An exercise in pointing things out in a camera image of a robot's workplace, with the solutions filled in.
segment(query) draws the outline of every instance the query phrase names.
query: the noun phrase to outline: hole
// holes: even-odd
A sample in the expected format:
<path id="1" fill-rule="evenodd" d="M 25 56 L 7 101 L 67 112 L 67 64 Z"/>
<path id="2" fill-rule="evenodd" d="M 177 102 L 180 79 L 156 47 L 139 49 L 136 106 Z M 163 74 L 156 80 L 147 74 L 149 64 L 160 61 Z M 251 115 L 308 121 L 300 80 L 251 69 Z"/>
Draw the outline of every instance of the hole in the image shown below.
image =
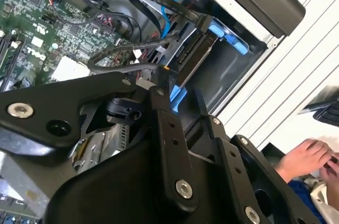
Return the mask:
<path id="1" fill-rule="evenodd" d="M 131 118 L 133 120 L 138 120 L 141 117 L 141 113 L 139 111 L 135 111 L 131 113 Z"/>
<path id="2" fill-rule="evenodd" d="M 298 221 L 299 224 L 306 224 L 306 222 L 304 222 L 303 219 L 298 218 L 297 221 Z"/>
<path id="3" fill-rule="evenodd" d="M 216 159 L 213 154 L 210 154 L 209 156 L 207 156 L 207 158 L 213 162 L 216 162 Z"/>
<path id="4" fill-rule="evenodd" d="M 182 184 L 180 186 L 180 189 L 181 189 L 182 192 L 184 192 L 186 194 L 189 192 L 189 188 L 187 188 L 187 186 L 185 184 Z"/>
<path id="5" fill-rule="evenodd" d="M 68 136 L 72 131 L 71 126 L 67 122 L 61 120 L 49 121 L 46 125 L 46 129 L 50 134 L 56 137 Z"/>
<path id="6" fill-rule="evenodd" d="M 157 90 L 157 93 L 160 94 L 161 96 L 165 96 L 165 93 L 160 89 Z"/>
<path id="7" fill-rule="evenodd" d="M 249 216 L 251 216 L 252 219 L 256 219 L 256 215 L 254 214 L 254 212 L 249 212 Z"/>
<path id="8" fill-rule="evenodd" d="M 271 202 L 270 197 L 263 190 L 257 190 L 254 194 L 255 194 L 255 198 L 258 202 L 258 205 L 262 213 L 266 217 L 270 216 L 273 212 L 272 202 Z"/>

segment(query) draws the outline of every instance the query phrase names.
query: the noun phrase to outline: finger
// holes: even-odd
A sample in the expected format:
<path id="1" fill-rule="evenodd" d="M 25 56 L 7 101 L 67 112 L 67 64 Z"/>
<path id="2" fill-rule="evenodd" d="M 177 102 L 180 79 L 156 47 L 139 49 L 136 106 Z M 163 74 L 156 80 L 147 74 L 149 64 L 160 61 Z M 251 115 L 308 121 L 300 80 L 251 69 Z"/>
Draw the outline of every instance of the finger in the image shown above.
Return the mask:
<path id="1" fill-rule="evenodd" d="M 309 154 L 315 154 L 316 152 L 320 151 L 324 147 L 324 142 L 317 141 L 313 146 L 307 149 Z"/>
<path id="2" fill-rule="evenodd" d="M 332 158 L 331 151 L 328 150 L 324 154 L 322 154 L 319 158 L 319 165 L 324 166 L 329 160 Z"/>
<path id="3" fill-rule="evenodd" d="M 334 172 L 339 174 L 339 165 L 338 164 L 336 164 L 332 161 L 327 162 L 327 164 L 334 170 Z"/>
<path id="4" fill-rule="evenodd" d="M 327 179 L 328 177 L 329 177 L 329 175 L 328 175 L 328 171 L 327 171 L 327 169 L 325 168 L 325 167 L 321 167 L 320 169 L 319 169 L 319 175 L 320 175 L 320 177 L 322 178 L 322 179 Z"/>
<path id="5" fill-rule="evenodd" d="M 337 159 L 339 159 L 339 153 L 332 153 L 333 157 L 336 157 Z"/>
<path id="6" fill-rule="evenodd" d="M 315 144 L 316 141 L 314 139 L 306 139 L 304 142 L 302 142 L 299 146 L 297 146 L 298 148 L 307 150 L 309 147 L 312 146 L 312 144 Z"/>

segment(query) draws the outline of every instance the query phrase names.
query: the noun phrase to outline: screw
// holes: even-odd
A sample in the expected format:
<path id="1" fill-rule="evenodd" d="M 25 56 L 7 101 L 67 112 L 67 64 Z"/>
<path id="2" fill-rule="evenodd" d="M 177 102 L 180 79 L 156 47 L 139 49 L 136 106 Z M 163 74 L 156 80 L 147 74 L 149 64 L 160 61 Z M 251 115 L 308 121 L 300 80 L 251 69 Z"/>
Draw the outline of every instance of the screw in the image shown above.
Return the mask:
<path id="1" fill-rule="evenodd" d="M 8 106 L 7 112 L 13 117 L 25 119 L 33 115 L 34 109 L 25 103 L 13 103 Z"/>
<path id="2" fill-rule="evenodd" d="M 185 180 L 179 180 L 175 183 L 175 189 L 184 199 L 190 199 L 193 196 L 191 185 Z"/>
<path id="3" fill-rule="evenodd" d="M 241 138 L 240 141 L 244 144 L 244 145 L 248 145 L 248 141 L 245 138 Z"/>
<path id="4" fill-rule="evenodd" d="M 123 79 L 122 82 L 125 84 L 125 85 L 131 85 L 131 82 L 129 82 L 128 79 Z"/>
<path id="5" fill-rule="evenodd" d="M 161 96 L 165 96 L 165 93 L 160 89 L 157 90 L 157 93 L 160 94 Z"/>
<path id="6" fill-rule="evenodd" d="M 256 213 L 256 211 L 253 210 L 252 207 L 246 207 L 245 213 L 253 224 L 260 224 L 259 215 Z"/>
<path id="7" fill-rule="evenodd" d="M 221 124 L 221 122 L 220 122 L 220 120 L 218 119 L 218 118 L 213 118 L 213 122 L 216 124 L 216 125 L 220 125 Z"/>

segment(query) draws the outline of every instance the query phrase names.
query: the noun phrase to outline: green circuit board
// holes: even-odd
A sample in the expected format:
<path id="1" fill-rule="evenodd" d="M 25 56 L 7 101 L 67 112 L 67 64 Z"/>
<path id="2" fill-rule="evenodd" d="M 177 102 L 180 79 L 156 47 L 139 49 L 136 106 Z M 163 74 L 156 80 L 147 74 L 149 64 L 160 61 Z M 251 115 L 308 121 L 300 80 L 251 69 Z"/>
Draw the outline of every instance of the green circuit board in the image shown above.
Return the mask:
<path id="1" fill-rule="evenodd" d="M 65 0 L 58 0 L 55 7 L 72 22 L 89 17 Z M 60 61 L 65 61 L 63 57 L 74 61 L 75 67 L 86 67 L 91 55 L 122 42 L 125 40 L 100 19 L 84 26 L 63 24 L 49 0 L 0 0 L 0 82 L 7 84 L 0 91 L 59 80 L 53 74 Z M 119 53 L 102 60 L 101 65 L 122 64 L 128 56 Z"/>

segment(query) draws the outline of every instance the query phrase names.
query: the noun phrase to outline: metal frame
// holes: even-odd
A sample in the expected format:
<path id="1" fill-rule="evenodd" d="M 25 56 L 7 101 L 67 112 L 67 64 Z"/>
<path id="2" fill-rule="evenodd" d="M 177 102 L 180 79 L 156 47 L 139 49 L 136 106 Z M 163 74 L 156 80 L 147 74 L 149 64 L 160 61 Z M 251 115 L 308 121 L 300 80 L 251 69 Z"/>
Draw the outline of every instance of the metal frame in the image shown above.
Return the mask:
<path id="1" fill-rule="evenodd" d="M 241 7 L 235 0 L 214 0 L 224 8 L 233 18 L 242 24 L 259 40 L 266 42 L 272 35 L 249 12 Z"/>
<path id="2" fill-rule="evenodd" d="M 304 20 L 218 116 L 230 135 L 244 133 L 259 149 L 324 88 L 339 65 L 339 0 L 300 1 L 307 10 Z"/>

